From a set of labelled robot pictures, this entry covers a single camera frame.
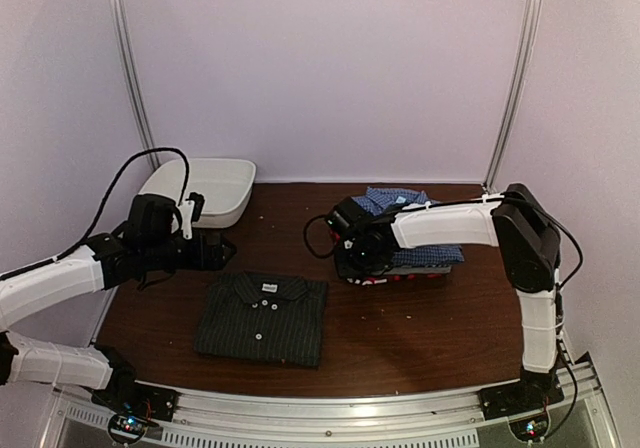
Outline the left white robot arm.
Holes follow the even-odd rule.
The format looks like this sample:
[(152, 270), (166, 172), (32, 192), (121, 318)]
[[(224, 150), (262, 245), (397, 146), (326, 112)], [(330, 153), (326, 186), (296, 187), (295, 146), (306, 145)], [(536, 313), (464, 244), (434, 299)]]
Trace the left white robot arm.
[(1, 382), (104, 390), (121, 411), (137, 410), (143, 389), (134, 383), (134, 368), (115, 349), (46, 342), (14, 328), (58, 305), (129, 281), (145, 288), (155, 272), (223, 269), (237, 248), (224, 235), (199, 228), (203, 205), (197, 193), (183, 202), (137, 195), (113, 231), (90, 232), (59, 255), (2, 274)]

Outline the red black shirt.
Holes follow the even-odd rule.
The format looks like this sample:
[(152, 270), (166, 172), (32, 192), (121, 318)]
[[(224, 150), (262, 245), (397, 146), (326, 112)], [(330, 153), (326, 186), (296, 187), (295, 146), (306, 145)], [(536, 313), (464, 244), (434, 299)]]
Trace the red black shirt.
[[(407, 249), (407, 248), (399, 248), (395, 238), (393, 236), (393, 233), (389, 230), (388, 226), (386, 226), (385, 224), (383, 225), (376, 225), (374, 224), (373, 226), (365, 226), (364, 228), (360, 227), (360, 228), (351, 228), (347, 233), (345, 233), (341, 238), (339, 239), (334, 239), (334, 248), (333, 248), (333, 259), (334, 259), (334, 266), (337, 272), (337, 242), (341, 239), (352, 239), (352, 238), (356, 238), (360, 235), (364, 235), (364, 234), (368, 234), (368, 233), (376, 233), (376, 234), (380, 234), (382, 235), (388, 242), (390, 242), (393, 245), (393, 250), (394, 253), (399, 252), (402, 249)], [(447, 274), (444, 275), (434, 275), (434, 274), (430, 274), (430, 275), (408, 275), (408, 276), (401, 276), (401, 275), (391, 275), (389, 274), (389, 272), (383, 274), (382, 276), (378, 276), (378, 277), (372, 277), (372, 278), (366, 278), (366, 279), (341, 279), (343, 281), (346, 281), (348, 283), (352, 283), (352, 284), (357, 284), (357, 285), (377, 285), (377, 284), (384, 284), (384, 283), (391, 283), (391, 282), (399, 282), (399, 281), (406, 281), (406, 280), (413, 280), (416, 277), (420, 277), (420, 276), (424, 276), (426, 278), (439, 278), (442, 276), (445, 276)]]

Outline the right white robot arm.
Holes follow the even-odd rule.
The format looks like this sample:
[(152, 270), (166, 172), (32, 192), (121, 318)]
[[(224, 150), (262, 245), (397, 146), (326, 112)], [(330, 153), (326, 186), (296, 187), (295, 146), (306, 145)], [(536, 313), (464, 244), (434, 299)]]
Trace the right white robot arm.
[(378, 215), (345, 198), (325, 220), (338, 237), (335, 254), (358, 276), (386, 271), (402, 250), (436, 245), (498, 249), (521, 313), (524, 379), (514, 385), (513, 401), (530, 410), (550, 394), (548, 376), (561, 331), (561, 236), (525, 185), (467, 201), (394, 205)]

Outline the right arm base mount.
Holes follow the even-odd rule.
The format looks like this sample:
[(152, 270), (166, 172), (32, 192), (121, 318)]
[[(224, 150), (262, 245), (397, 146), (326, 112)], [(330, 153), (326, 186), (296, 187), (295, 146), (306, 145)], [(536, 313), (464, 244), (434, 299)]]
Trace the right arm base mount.
[(555, 368), (546, 374), (522, 369), (518, 381), (482, 388), (478, 398), (484, 419), (512, 419), (511, 434), (528, 446), (549, 441), (566, 424), (578, 401), (578, 380), (570, 367), (565, 370), (571, 379), (573, 395), (560, 421), (554, 423), (550, 414), (551, 405), (565, 399)]

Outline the black pinstriped long sleeve shirt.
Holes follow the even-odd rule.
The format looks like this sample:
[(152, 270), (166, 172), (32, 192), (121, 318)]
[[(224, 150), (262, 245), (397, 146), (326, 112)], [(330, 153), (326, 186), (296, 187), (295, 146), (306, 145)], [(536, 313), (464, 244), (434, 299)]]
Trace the black pinstriped long sleeve shirt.
[(328, 289), (326, 281), (300, 276), (222, 274), (209, 289), (194, 351), (316, 368)]

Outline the grey shirt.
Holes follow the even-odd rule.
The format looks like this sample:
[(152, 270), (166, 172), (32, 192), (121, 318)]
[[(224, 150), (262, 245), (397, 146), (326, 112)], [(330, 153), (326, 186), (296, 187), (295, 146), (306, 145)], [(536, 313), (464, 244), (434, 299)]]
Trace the grey shirt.
[(390, 271), (391, 275), (444, 275), (451, 272), (451, 265), (430, 265), (430, 266), (395, 266)]

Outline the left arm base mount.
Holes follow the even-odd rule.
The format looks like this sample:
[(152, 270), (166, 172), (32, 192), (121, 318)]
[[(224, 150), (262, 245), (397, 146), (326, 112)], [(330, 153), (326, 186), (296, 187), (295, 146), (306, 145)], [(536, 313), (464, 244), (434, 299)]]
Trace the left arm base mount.
[(117, 446), (129, 447), (142, 440), (149, 430), (159, 429), (159, 421), (173, 420), (178, 392), (137, 381), (127, 365), (113, 369), (104, 389), (85, 388), (94, 404), (108, 408), (108, 436)]

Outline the blue checked shirt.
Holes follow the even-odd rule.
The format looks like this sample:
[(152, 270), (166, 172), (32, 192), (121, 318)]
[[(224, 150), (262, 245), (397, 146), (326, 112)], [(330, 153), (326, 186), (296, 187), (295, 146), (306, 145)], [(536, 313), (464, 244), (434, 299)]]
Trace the blue checked shirt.
[[(369, 186), (364, 195), (352, 199), (367, 213), (377, 216), (400, 205), (426, 204), (431, 199), (424, 191), (403, 188), (374, 188)], [(402, 249), (392, 257), (394, 267), (452, 266), (464, 262), (459, 245), (430, 245), (414, 249)]]

